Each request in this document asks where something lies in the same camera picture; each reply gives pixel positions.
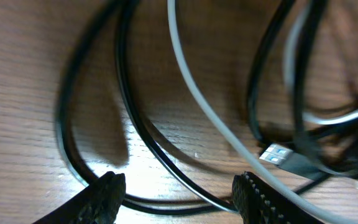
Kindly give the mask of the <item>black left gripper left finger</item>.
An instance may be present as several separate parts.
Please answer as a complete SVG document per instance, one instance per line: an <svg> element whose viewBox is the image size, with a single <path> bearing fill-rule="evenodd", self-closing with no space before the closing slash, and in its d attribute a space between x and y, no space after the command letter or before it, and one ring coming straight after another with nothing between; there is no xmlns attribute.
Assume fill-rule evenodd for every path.
<svg viewBox="0 0 358 224"><path fill-rule="evenodd" d="M109 171L34 224L114 223L125 194L125 175Z"/></svg>

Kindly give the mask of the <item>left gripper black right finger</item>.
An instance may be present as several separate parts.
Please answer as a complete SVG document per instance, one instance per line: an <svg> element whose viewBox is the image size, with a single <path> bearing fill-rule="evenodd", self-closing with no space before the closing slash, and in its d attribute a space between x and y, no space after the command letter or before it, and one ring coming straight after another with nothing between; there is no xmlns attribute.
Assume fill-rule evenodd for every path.
<svg viewBox="0 0 358 224"><path fill-rule="evenodd" d="M232 201L244 223L321 223L251 172L234 176Z"/></svg>

